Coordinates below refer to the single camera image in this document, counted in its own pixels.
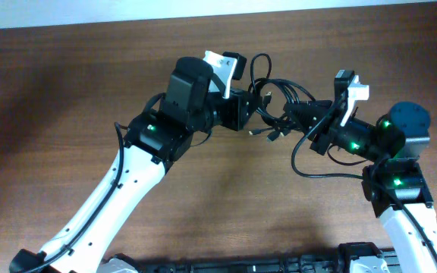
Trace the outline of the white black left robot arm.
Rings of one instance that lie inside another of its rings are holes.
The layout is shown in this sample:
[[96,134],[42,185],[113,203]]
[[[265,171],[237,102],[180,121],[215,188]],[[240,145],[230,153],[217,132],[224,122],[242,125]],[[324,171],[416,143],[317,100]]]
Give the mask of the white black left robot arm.
[[239,131],[258,106],[257,95],[231,87],[244,56],[207,51],[178,59],[165,92],[153,96],[127,126],[115,126],[112,166],[74,217],[39,252],[21,249],[11,272],[95,272],[142,198],[191,147],[196,132]]

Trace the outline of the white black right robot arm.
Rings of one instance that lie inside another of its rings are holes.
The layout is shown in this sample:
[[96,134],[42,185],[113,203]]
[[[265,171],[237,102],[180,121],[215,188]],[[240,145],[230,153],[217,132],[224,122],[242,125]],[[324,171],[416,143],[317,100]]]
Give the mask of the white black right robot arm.
[[332,147],[369,162],[358,179],[381,221],[404,272],[437,272],[434,201],[418,159],[429,145],[430,116],[399,102],[375,124],[355,116],[346,99],[288,103],[285,113],[302,143],[325,155]]

